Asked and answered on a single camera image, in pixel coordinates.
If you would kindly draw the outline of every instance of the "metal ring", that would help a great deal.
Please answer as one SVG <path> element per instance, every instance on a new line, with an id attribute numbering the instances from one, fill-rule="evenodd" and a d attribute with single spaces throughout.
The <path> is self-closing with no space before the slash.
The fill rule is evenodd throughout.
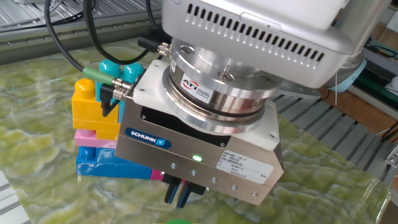
<path id="1" fill-rule="evenodd" d="M 265 108 L 259 110 L 256 114 L 247 117 L 228 117 L 212 113 L 186 99 L 174 87 L 170 79 L 170 69 L 167 68 L 162 77 L 162 83 L 165 88 L 167 104 L 173 109 L 180 119 L 220 134 L 237 134 L 254 129 L 260 122 Z"/>

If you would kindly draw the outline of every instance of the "white label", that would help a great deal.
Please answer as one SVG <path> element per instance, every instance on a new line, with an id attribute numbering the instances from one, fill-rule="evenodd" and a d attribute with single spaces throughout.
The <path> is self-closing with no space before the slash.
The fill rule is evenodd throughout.
<path id="1" fill-rule="evenodd" d="M 181 80 L 180 86 L 189 94 L 194 96 L 196 99 L 209 103 L 211 97 L 213 96 L 213 90 L 207 89 L 206 87 L 199 86 L 199 84 L 192 79 L 190 79 L 188 76 L 184 74 Z"/>
<path id="2" fill-rule="evenodd" d="M 175 64 L 174 60 L 172 60 L 172 64 L 170 67 L 172 68 L 173 72 L 175 72 L 175 66 L 176 66 L 176 64 Z"/>
<path id="3" fill-rule="evenodd" d="M 218 161 L 217 169 L 258 184 L 263 184 L 271 175 L 274 167 L 236 152 L 226 150 Z"/>

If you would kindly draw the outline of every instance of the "teal lego block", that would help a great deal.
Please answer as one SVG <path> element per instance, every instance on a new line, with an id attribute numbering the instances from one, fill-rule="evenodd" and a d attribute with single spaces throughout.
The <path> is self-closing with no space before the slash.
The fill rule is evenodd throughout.
<path id="1" fill-rule="evenodd" d="M 120 65 L 111 62 L 110 60 L 106 59 L 99 63 L 99 71 L 107 73 L 108 75 L 112 75 L 115 78 L 121 78 L 120 72 Z M 100 89 L 102 83 L 95 82 L 95 100 L 97 102 L 101 102 L 100 100 Z"/>
<path id="2" fill-rule="evenodd" d="M 126 82 L 134 83 L 136 82 L 138 76 L 144 73 L 144 67 L 138 63 L 133 63 L 130 65 L 124 66 L 123 77 L 122 79 Z M 122 122 L 123 117 L 123 110 L 124 110 L 124 102 L 119 103 L 119 123 Z"/>
<path id="3" fill-rule="evenodd" d="M 106 59 L 103 60 L 99 64 L 99 70 L 101 72 L 107 73 L 112 75 L 116 78 L 121 78 L 122 80 L 130 83 L 136 82 L 138 76 L 144 73 L 144 67 L 139 63 L 132 63 L 130 65 L 125 65 L 124 70 L 121 71 L 120 65 L 111 62 L 110 60 Z M 97 102 L 101 102 L 100 100 L 100 89 L 102 83 L 95 82 L 95 100 Z M 119 103 L 119 123 L 122 121 L 123 117 L 123 109 L 124 109 L 124 102 Z"/>

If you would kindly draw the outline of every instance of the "blue lego block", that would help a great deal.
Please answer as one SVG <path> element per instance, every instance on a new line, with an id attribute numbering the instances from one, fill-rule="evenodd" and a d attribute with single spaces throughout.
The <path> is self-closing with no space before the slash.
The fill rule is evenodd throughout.
<path id="1" fill-rule="evenodd" d="M 133 63 L 130 65 L 124 66 L 124 71 L 122 75 L 122 79 L 126 82 L 134 83 L 137 80 L 139 75 L 144 73 L 144 67 L 138 63 Z M 124 102 L 119 103 L 119 123 L 122 122 L 123 117 L 123 110 L 124 110 Z"/>
<path id="2" fill-rule="evenodd" d="M 124 66 L 122 79 L 126 82 L 134 83 L 136 82 L 137 77 L 143 73 L 144 73 L 144 67 L 142 67 L 142 65 L 138 63 L 133 63 Z"/>
<path id="3" fill-rule="evenodd" d="M 120 101 L 120 103 L 119 103 L 119 123 L 122 123 L 123 110 L 124 110 L 124 102 Z"/>
<path id="4" fill-rule="evenodd" d="M 79 147 L 77 175 L 150 179 L 152 169 L 114 156 L 115 149 Z"/>
<path id="5" fill-rule="evenodd" d="M 112 75 L 113 77 L 120 78 L 120 66 L 116 63 L 111 62 L 110 60 L 106 59 L 99 63 L 99 71 L 107 73 L 108 75 Z M 97 102 L 101 102 L 100 100 L 100 89 L 102 83 L 95 82 L 95 100 Z"/>

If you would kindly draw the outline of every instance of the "table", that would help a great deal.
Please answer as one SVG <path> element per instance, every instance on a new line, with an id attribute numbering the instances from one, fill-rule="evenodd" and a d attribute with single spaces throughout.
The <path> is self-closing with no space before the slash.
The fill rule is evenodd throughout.
<path id="1" fill-rule="evenodd" d="M 141 51 L 136 40 L 106 50 L 123 59 Z M 72 55 L 92 68 L 103 59 L 92 48 Z M 0 168 L 33 224 L 363 224 L 376 223 L 389 198 L 381 181 L 279 116 L 285 174 L 260 206 L 208 191 L 179 210 L 155 180 L 76 176 L 70 99 L 82 75 L 62 55 L 2 66 L 0 76 Z"/>

